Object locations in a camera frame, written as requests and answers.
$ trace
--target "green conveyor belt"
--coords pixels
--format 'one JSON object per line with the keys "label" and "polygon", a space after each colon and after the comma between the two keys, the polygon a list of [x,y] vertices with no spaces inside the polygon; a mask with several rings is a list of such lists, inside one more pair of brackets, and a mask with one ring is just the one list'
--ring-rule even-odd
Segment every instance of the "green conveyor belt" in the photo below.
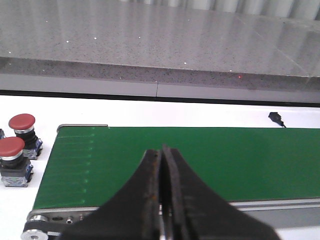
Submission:
{"label": "green conveyor belt", "polygon": [[65,126],[33,209],[100,206],[162,144],[228,201],[320,197],[320,129]]}

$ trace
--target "red button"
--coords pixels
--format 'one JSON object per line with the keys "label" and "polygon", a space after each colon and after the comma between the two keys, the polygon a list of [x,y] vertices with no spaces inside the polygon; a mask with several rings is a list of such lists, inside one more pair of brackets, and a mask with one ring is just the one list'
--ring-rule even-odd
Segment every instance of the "red button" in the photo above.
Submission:
{"label": "red button", "polygon": [[16,136],[0,139],[0,156],[13,157],[25,147],[25,142]]}
{"label": "red button", "polygon": [[11,118],[9,121],[9,127],[15,130],[26,130],[31,128],[35,122],[36,119],[34,116],[23,113]]}

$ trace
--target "granite countertop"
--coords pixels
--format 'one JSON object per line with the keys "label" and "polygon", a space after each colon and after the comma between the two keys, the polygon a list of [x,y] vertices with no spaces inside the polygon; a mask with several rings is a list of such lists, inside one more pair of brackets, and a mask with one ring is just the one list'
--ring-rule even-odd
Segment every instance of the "granite countertop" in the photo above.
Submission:
{"label": "granite countertop", "polygon": [[8,75],[149,83],[156,96],[161,84],[299,92],[320,103],[320,22],[118,0],[4,0],[0,89],[19,90]]}

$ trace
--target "white surface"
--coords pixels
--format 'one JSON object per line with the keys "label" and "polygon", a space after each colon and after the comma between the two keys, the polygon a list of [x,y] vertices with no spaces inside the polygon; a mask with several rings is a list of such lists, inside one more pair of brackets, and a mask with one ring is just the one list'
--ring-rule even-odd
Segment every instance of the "white surface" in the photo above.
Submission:
{"label": "white surface", "polygon": [[[0,240],[19,240],[61,124],[108,124],[113,127],[263,127],[278,128],[269,112],[279,112],[288,128],[320,128],[320,108],[244,106],[204,103],[144,102],[101,99],[0,96],[0,128],[14,136],[8,122],[21,113],[35,116],[43,151],[32,161],[34,176],[27,188],[0,182]],[[320,240],[317,227],[278,229],[283,240]]]}

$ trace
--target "hole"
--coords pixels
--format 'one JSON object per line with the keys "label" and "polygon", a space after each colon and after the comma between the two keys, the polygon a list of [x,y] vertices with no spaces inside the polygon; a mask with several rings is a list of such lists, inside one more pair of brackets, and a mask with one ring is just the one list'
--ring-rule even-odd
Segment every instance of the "hole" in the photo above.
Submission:
{"label": "hole", "polygon": [[63,220],[63,217],[61,217],[61,216],[55,216],[55,217],[52,218],[52,220],[53,220],[53,221],[61,221],[61,220]]}

